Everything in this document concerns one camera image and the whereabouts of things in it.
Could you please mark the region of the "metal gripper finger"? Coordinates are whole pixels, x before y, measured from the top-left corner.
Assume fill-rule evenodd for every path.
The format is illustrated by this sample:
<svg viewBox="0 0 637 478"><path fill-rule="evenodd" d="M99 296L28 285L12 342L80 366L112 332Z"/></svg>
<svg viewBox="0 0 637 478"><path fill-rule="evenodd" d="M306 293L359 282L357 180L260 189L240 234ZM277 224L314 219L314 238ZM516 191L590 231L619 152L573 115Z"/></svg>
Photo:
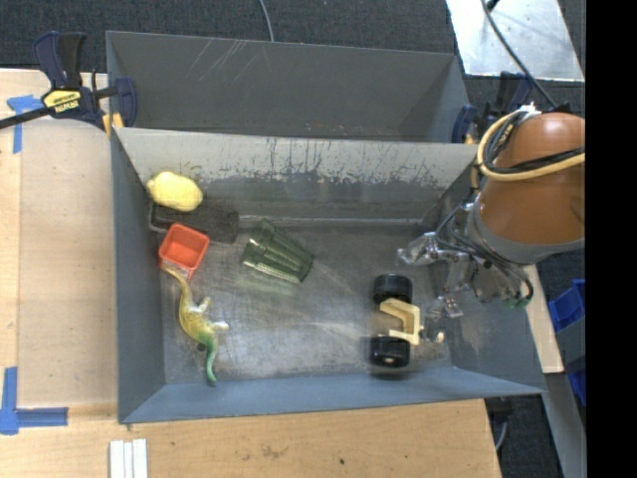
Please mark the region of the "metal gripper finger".
<svg viewBox="0 0 637 478"><path fill-rule="evenodd" d="M439 248L434 233L424 233L396 252L397 260L407 266L425 266L439 259Z"/></svg>
<svg viewBox="0 0 637 478"><path fill-rule="evenodd" d="M423 338L431 343L442 344L453 322L463 315L464 313L453 295L437 297L425 309Z"/></svg>

